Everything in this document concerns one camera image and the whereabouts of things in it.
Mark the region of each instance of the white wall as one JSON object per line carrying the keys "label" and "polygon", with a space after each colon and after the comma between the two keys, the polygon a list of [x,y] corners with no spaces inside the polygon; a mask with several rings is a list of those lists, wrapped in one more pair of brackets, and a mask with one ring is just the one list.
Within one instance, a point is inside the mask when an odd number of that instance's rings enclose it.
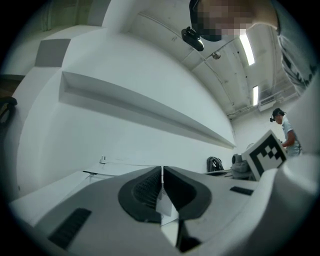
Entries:
{"label": "white wall", "polygon": [[[40,41],[53,33],[54,39],[71,38],[71,43],[64,58],[64,65],[75,62],[102,44],[105,37],[105,29],[100,27],[74,26],[61,31],[61,27],[53,29],[50,32],[35,34],[37,47],[34,51],[28,51],[25,46],[30,42],[28,40],[22,43],[21,54],[19,57],[17,51],[14,51],[10,58],[10,65],[6,66],[8,74],[22,75],[21,67],[24,60],[34,59]],[[33,67],[28,66],[27,74],[20,83],[13,97],[17,99],[17,112],[14,116],[12,125],[4,140],[6,175],[9,176],[11,187],[14,191],[10,192],[10,199],[24,196],[40,188],[39,165],[41,159],[39,154],[43,143],[43,134],[48,129],[48,123],[51,120],[51,113],[59,102],[59,91],[61,85],[62,69],[59,67]]]}
{"label": "white wall", "polygon": [[235,154],[242,154],[246,151],[249,144],[257,142],[269,130],[272,130],[274,134],[284,142],[285,135],[282,130],[282,125],[276,122],[270,122],[270,117],[272,111],[276,108],[281,108],[284,112],[288,112],[295,102],[296,100],[290,100],[283,104],[275,104],[272,108],[265,111],[260,112],[259,110],[255,110],[232,120],[231,124],[233,126],[236,143],[233,152]]}
{"label": "white wall", "polygon": [[112,0],[102,26],[113,33],[126,33],[139,12],[148,9],[156,0]]}
{"label": "white wall", "polygon": [[41,40],[67,28],[57,26],[49,31],[42,30],[44,6],[40,8],[21,29],[0,67],[0,74],[25,76],[35,66]]}
{"label": "white wall", "polygon": [[118,34],[65,69],[134,91],[211,129],[234,144],[232,126],[208,89],[181,63],[142,39]]}
{"label": "white wall", "polygon": [[[87,98],[77,100],[84,106],[94,103]],[[207,158],[216,156],[230,167],[232,149],[108,115],[103,109],[114,107],[96,104],[100,111],[58,105],[41,149],[41,187],[97,164],[101,155],[112,163],[169,165],[199,173],[206,172]]]}

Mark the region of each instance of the cap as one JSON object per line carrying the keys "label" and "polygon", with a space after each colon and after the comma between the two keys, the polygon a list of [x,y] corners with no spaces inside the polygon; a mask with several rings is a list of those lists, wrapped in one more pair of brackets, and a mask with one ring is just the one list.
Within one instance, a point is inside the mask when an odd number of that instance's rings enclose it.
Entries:
{"label": "cap", "polygon": [[198,21],[198,4],[200,0],[191,0],[189,3],[190,19],[192,28],[203,39],[211,42],[221,41],[222,35],[217,29],[204,28],[203,22]]}

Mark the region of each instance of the black camera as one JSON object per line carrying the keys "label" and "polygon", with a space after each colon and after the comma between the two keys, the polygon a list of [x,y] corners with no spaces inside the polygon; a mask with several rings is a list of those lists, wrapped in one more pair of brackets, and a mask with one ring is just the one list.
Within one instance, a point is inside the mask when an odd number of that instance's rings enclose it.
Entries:
{"label": "black camera", "polygon": [[185,41],[188,45],[192,46],[197,51],[202,52],[204,50],[204,44],[202,43],[200,36],[189,26],[181,31],[181,35],[183,41]]}

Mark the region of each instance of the headset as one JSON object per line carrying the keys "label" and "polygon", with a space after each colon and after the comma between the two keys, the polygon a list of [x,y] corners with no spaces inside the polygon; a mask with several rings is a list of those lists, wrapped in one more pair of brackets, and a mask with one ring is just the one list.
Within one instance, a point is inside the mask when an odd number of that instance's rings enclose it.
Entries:
{"label": "headset", "polygon": [[210,41],[217,42],[222,40],[221,33],[217,33],[216,29],[205,29],[203,24],[198,23],[198,9],[197,5],[200,0],[191,0],[189,4],[190,19],[192,26],[188,26],[181,31],[183,41],[188,45],[195,48],[197,51],[202,52],[204,50],[204,44],[201,38]]}
{"label": "headset", "polygon": [[272,123],[273,121],[276,121],[276,116],[278,114],[283,114],[285,115],[286,112],[283,112],[280,108],[276,108],[273,112],[272,112],[272,115],[270,117],[270,122]]}

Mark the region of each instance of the white ceiling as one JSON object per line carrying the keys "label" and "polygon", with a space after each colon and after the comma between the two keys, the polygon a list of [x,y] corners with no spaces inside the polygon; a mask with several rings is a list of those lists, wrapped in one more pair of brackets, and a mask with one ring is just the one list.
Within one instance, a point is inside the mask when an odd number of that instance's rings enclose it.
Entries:
{"label": "white ceiling", "polygon": [[259,100],[276,94],[278,101],[295,95],[281,66],[277,32],[266,25],[256,25],[247,31],[255,64],[248,61],[238,38],[224,46],[221,58],[211,54],[229,42],[202,40],[204,51],[193,50],[181,38],[181,30],[191,25],[189,0],[156,0],[140,12],[133,21],[130,33],[166,51],[181,62],[206,85],[230,119],[252,107],[253,87],[259,86]]}

